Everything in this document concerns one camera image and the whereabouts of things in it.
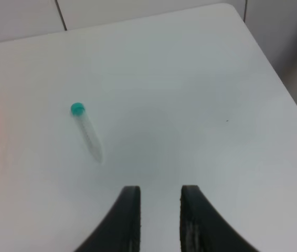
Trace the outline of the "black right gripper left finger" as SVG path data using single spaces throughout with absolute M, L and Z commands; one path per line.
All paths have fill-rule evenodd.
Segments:
M 109 212 L 76 251 L 140 251 L 141 190 L 125 186 Z

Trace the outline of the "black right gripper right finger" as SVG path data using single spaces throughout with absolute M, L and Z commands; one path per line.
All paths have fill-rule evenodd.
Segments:
M 181 251 L 256 251 L 216 211 L 197 185 L 181 190 Z

